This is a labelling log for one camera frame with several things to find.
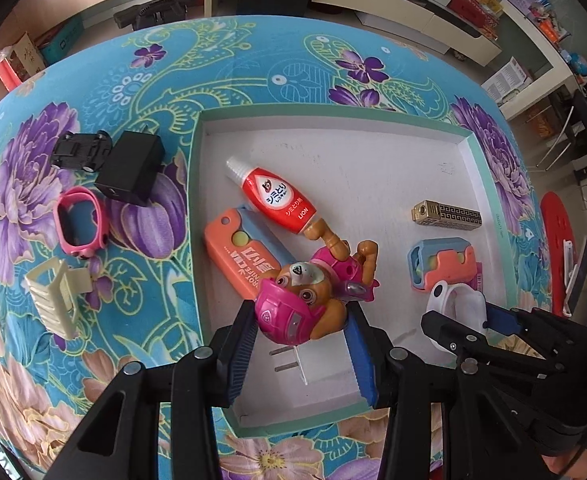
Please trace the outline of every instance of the toy dog figure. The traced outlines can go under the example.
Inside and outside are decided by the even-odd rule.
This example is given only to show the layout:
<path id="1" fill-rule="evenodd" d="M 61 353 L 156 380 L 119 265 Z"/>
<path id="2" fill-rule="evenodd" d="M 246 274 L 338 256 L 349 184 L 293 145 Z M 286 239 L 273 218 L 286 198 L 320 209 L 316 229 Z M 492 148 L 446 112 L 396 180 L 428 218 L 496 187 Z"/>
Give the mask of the toy dog figure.
<path id="1" fill-rule="evenodd" d="M 344 302 L 373 301 L 373 288 L 379 286 L 373 278 L 378 244 L 362 241 L 350 256 L 349 244 L 322 219 L 304 235 L 322 238 L 325 247 L 308 262 L 264 273 L 256 298 L 260 330 L 279 344 L 299 345 L 339 332 L 347 319 Z"/>

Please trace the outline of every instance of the metal bolt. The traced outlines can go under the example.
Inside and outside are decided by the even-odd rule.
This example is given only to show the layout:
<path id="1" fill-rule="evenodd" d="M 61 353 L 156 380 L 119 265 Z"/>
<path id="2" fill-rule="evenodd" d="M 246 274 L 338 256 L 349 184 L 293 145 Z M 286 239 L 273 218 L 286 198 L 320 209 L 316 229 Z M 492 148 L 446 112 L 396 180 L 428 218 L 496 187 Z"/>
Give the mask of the metal bolt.
<path id="1" fill-rule="evenodd" d="M 194 350 L 194 357 L 196 359 L 207 359 L 214 355 L 214 351 L 208 346 L 199 346 Z"/>
<path id="2" fill-rule="evenodd" d="M 136 375 L 140 370 L 142 370 L 142 365 L 138 361 L 131 361 L 123 367 L 125 375 Z"/>
<path id="3" fill-rule="evenodd" d="M 404 348 L 395 346 L 389 350 L 389 355 L 396 361 L 404 361 L 407 357 L 409 357 L 409 352 L 407 352 Z"/>
<path id="4" fill-rule="evenodd" d="M 478 362 L 471 357 L 467 357 L 460 365 L 460 369 L 465 375 L 475 375 L 478 372 Z"/>

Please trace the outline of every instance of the tube cap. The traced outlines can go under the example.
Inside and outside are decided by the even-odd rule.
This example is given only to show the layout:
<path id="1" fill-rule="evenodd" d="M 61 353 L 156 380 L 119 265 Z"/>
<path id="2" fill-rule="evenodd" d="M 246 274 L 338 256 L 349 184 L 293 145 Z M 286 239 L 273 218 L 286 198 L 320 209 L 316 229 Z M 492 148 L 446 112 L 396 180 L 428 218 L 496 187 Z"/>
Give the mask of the tube cap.
<path id="1" fill-rule="evenodd" d="M 242 187 L 246 178 L 250 176 L 250 173 L 256 169 L 256 166 L 251 166 L 243 160 L 231 156 L 227 160 L 227 176 L 232 179 L 238 186 Z"/>

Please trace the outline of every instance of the blue floral cloth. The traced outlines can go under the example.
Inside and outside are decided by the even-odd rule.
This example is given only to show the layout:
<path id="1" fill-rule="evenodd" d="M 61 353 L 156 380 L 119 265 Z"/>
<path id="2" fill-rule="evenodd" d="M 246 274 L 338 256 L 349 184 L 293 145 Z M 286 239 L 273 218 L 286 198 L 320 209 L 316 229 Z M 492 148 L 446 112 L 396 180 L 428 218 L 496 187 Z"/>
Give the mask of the blue floral cloth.
<path id="1" fill-rule="evenodd" d="M 187 228 L 187 160 L 200 111 L 256 103 L 334 103 L 447 121 L 477 136 L 503 208 L 520 306 L 550 303 L 549 251 L 512 132 L 488 95 L 416 48 L 333 23 L 243 16 L 141 30 L 56 63 L 0 102 L 0 439 L 46 470 L 129 360 L 174 362 L 201 343 Z M 58 195 L 91 186 L 47 155 L 65 131 L 145 126 L 166 160 L 150 206 L 107 202 L 110 244 L 89 261 L 78 337 L 48 333 L 24 276 L 63 257 Z M 225 478 L 373 479 L 387 412 L 298 434 L 239 440 L 214 418 Z M 160 477 L 170 478 L 170 418 L 160 419 Z M 437 441 L 438 428 L 433 428 Z"/>

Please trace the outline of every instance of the black office chair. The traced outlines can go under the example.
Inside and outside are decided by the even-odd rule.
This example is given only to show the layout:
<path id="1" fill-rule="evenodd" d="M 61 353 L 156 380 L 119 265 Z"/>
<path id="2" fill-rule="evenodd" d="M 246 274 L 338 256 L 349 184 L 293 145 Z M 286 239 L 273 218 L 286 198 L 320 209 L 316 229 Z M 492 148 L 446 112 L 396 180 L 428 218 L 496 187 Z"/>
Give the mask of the black office chair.
<path id="1" fill-rule="evenodd" d="M 579 121 L 572 122 L 572 118 L 578 118 Z M 541 158 L 541 161 L 538 164 L 536 164 L 536 168 L 540 167 L 544 160 L 557 146 L 557 144 L 563 138 L 563 134 L 567 135 L 567 139 L 569 142 L 560 152 L 560 154 L 553 160 L 553 162 L 550 165 L 548 165 L 547 168 L 545 168 L 545 170 L 539 171 L 549 171 L 553 167 L 553 165 L 560 159 L 560 157 L 564 155 L 567 152 L 567 150 L 572 146 L 576 151 L 576 158 L 587 154 L 587 97 L 585 97 L 580 90 L 577 90 L 576 93 L 574 93 L 573 99 L 571 100 L 571 108 L 569 109 L 569 113 L 567 115 L 567 119 L 565 120 L 564 126 L 560 131 L 560 135 L 556 137 L 555 142 L 551 145 L 547 153 L 545 153 L 544 156 Z"/>

